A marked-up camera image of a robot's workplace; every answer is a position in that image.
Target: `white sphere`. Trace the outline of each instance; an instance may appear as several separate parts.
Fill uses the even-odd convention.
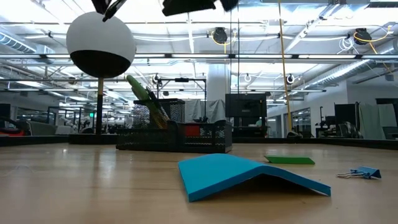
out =
[[[88,12],[77,17],[67,32],[67,49],[73,63],[97,78],[123,74],[134,60],[136,43],[130,29],[117,17]]]

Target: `blue binder clip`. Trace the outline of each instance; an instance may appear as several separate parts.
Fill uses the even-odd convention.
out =
[[[378,178],[381,179],[380,170],[371,167],[358,167],[357,169],[351,169],[350,172],[337,174],[337,177],[351,178],[351,177],[363,177],[365,179]]]

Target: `green paper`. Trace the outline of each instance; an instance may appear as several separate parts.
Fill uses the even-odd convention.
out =
[[[315,164],[309,157],[297,156],[264,156],[270,163],[275,164]]]

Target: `table surface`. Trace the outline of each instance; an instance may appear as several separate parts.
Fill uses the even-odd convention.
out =
[[[253,181],[188,203],[177,161],[200,156],[48,144],[0,148],[1,223],[397,223],[398,151],[314,144],[234,144],[231,154],[301,155],[277,166],[331,186],[326,197]],[[358,166],[381,180],[339,179]]]

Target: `yellow pole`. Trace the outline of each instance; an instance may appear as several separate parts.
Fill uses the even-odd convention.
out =
[[[282,13],[280,11],[280,3],[282,0],[278,0],[278,7],[279,7],[279,28],[280,28],[280,46],[282,48],[282,64],[283,64],[283,71],[284,71],[284,84],[285,84],[285,95],[286,95],[286,103],[287,103],[287,122],[288,122],[288,132],[292,130],[292,116],[290,114],[290,103],[289,103],[289,96],[287,94],[287,80],[286,80],[286,69],[285,69],[285,47],[284,47],[284,33],[282,31]]]

